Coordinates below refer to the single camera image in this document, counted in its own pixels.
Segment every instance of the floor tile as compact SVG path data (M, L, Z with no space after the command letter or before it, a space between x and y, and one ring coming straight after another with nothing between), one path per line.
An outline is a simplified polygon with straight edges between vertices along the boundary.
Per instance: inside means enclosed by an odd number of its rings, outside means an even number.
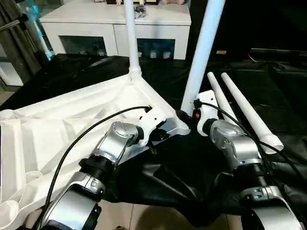
M0 94L0 105L2 105L9 97L11 97L15 92L4 91Z
M229 230L243 230L241 216L227 215Z
M113 230L117 226L129 229L133 204L109 203L102 200L99 206L102 212L95 230Z
M130 230L228 230L228 226L225 215L210 227L195 228L173 208L133 205Z

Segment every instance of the white tube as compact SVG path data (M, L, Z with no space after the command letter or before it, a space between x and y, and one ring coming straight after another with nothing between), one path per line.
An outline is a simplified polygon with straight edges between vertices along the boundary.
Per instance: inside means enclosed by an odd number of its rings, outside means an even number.
M201 88L202 78L207 67L224 4L225 0L208 0L207 3L188 83L181 104L181 110L189 116L193 113L193 101L196 99Z
M248 122L250 123L255 133L259 137L259 140L263 141L264 143L267 143L268 145L275 147L278 150L282 150L283 149L282 142L265 125L263 120L254 110L254 108L250 105L250 103L247 101L247 99L241 93L241 91L237 88L237 86L233 83L233 81L230 79L228 74L222 73L222 78L226 86L230 90L231 94L235 98L236 102L238 103L239 107L241 108L242 112L244 113L245 117L247 118ZM275 151L273 151L272 149L268 147L265 147L265 146L262 146L262 147L267 154L276 153Z
M236 118L236 115L234 114L234 111L230 107L230 104L228 103L219 83L217 82L214 74L212 72L209 72L207 74L209 82L211 84L211 87L214 91L215 98L217 100L217 103L221 109L223 109L225 112L229 113L235 120L238 120ZM225 114L223 114L224 120L228 121L229 123L236 125L235 122L233 122L229 117L227 117Z
M138 45L135 35L135 22L134 22L134 7L133 0L125 0L126 24L129 43L129 60L130 77L141 76L141 68L139 64Z

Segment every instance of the black cloth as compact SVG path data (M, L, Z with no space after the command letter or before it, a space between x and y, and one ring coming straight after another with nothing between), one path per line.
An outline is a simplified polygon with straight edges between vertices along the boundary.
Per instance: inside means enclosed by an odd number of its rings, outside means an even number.
M1 107L17 109L128 73L129 60L57 55L34 79ZM190 65L184 61L140 60L144 79L174 108L180 109ZM278 63L210 63L239 120L249 124L220 80L233 79L270 130L284 143L284 153L307 178L307 70ZM207 78L201 91L210 89ZM307 190L278 154L270 156L274 177L297 217L307 213ZM195 130L175 136L118 167L106 200L175 207L194 224L206 225L220 213L242 214L236 181L222 152Z

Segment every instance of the white furniture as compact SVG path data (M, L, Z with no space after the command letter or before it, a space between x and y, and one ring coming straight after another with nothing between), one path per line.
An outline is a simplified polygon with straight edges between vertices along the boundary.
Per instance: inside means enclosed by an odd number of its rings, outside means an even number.
M135 20L137 38L174 39L174 59L185 59L191 19L188 5L146 5ZM59 36L103 37L108 56L129 56L124 6L73 0L42 17L55 53L66 53Z

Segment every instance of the white bracket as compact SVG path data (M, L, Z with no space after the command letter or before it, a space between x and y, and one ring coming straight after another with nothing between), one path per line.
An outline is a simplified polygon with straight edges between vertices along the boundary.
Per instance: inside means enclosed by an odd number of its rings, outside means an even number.
M213 104L215 106L218 106L213 90L208 90L208 91L199 93L198 98L199 98L200 102L205 102L205 103L209 103L209 104ZM205 134L203 132L202 128L203 128L203 125L205 124L205 122L208 119L211 119L211 118L219 119L218 116L217 116L217 109L214 109L210 106L203 104L201 106L201 118L200 118L200 121L197 124L197 131L200 135L202 135L204 137L208 136L207 134Z

